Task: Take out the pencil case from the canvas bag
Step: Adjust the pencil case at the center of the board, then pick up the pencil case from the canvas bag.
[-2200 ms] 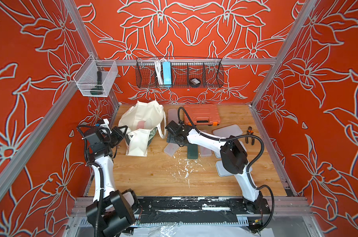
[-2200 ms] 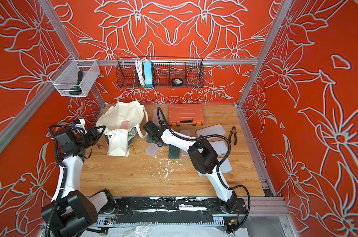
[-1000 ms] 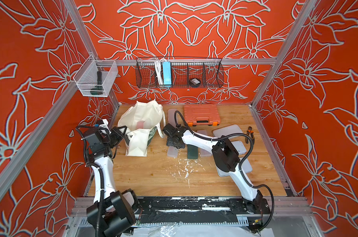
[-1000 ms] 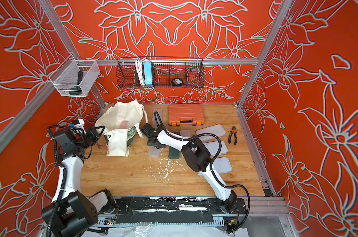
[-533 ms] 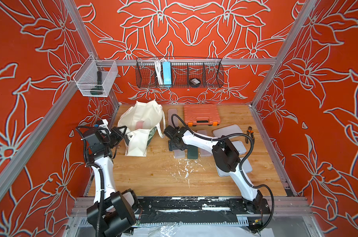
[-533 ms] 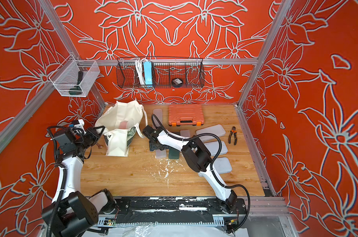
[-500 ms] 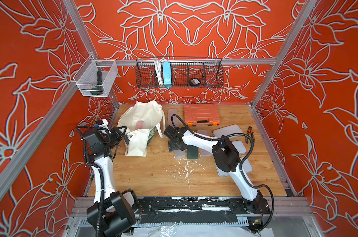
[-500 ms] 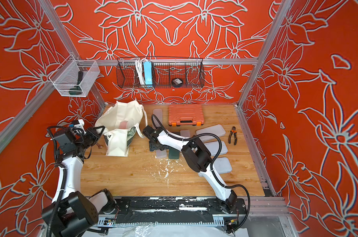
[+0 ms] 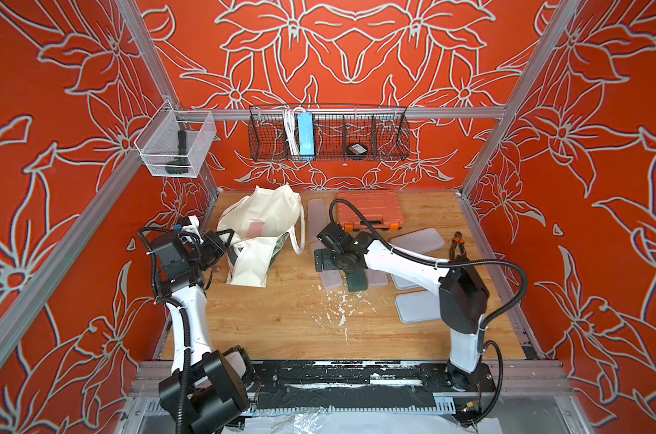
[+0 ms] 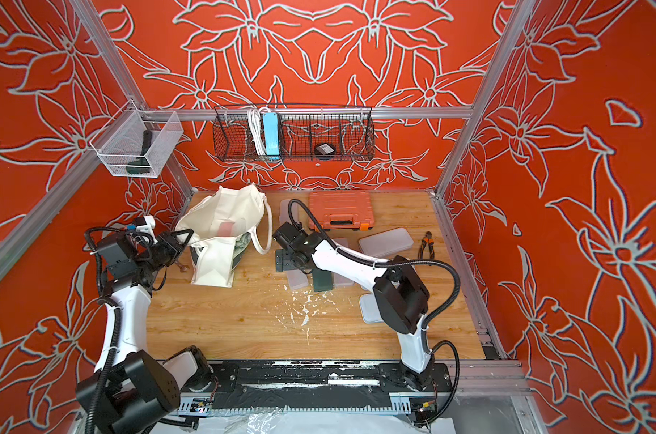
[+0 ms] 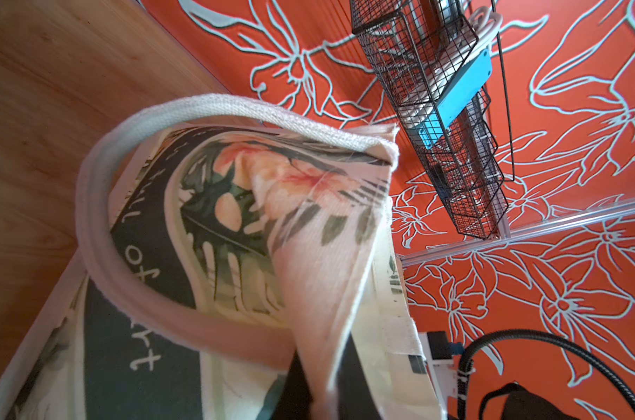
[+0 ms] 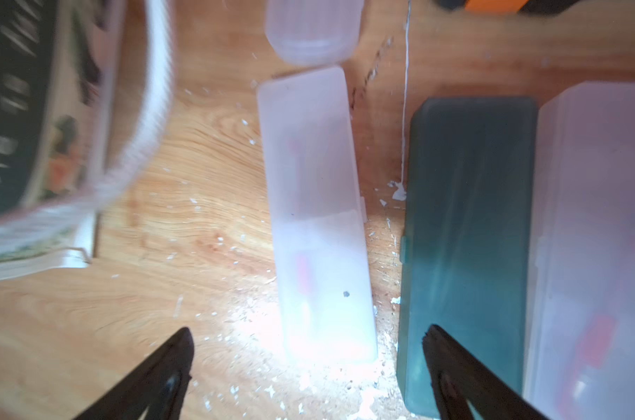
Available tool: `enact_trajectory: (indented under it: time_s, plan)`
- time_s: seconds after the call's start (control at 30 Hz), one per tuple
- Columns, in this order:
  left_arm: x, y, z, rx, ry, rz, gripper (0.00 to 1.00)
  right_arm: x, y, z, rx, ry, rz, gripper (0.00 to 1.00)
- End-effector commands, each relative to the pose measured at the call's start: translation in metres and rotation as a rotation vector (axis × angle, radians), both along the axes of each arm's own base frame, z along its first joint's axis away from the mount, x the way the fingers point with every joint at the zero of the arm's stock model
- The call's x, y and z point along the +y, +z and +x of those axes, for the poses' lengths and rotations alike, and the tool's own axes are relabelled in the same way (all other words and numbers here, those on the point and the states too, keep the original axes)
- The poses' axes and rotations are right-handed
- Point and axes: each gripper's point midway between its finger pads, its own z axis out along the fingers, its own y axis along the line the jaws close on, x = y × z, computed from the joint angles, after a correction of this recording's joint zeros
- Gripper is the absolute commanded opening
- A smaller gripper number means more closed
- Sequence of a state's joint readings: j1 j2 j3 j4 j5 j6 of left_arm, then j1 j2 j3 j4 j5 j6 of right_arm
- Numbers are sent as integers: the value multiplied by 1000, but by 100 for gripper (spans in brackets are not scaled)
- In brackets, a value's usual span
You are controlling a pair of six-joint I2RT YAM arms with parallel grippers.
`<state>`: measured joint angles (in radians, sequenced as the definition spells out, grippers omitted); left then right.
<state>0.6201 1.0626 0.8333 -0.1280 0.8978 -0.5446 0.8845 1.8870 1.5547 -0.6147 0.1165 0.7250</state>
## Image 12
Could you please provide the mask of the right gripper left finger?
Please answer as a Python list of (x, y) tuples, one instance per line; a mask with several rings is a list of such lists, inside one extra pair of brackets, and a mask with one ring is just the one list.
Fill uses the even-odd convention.
[(77, 418), (180, 418), (194, 354), (191, 330), (183, 327)]

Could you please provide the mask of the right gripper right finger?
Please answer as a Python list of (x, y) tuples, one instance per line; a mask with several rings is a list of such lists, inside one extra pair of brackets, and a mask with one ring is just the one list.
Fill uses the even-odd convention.
[(430, 326), (422, 350), (441, 419), (545, 418), (439, 325)]

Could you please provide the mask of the dark green pencil case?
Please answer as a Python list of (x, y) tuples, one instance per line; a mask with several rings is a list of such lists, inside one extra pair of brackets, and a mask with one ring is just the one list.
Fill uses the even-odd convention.
[(430, 98), (410, 124), (396, 377), (406, 408), (438, 410), (422, 338), (438, 325), (522, 390), (536, 102)]

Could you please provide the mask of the translucent plastic pencil box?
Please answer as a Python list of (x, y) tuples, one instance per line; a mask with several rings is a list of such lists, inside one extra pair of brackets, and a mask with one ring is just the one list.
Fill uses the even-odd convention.
[(635, 82), (539, 112), (523, 395), (551, 419), (635, 419)]

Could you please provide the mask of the white canvas tote bag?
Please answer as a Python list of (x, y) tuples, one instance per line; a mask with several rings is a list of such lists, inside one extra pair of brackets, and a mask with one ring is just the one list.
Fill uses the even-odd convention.
[(145, 4), (131, 138), (107, 146), (126, 3), (0, 1), (0, 281), (91, 263), (98, 213), (156, 154), (170, 113), (172, 5)]

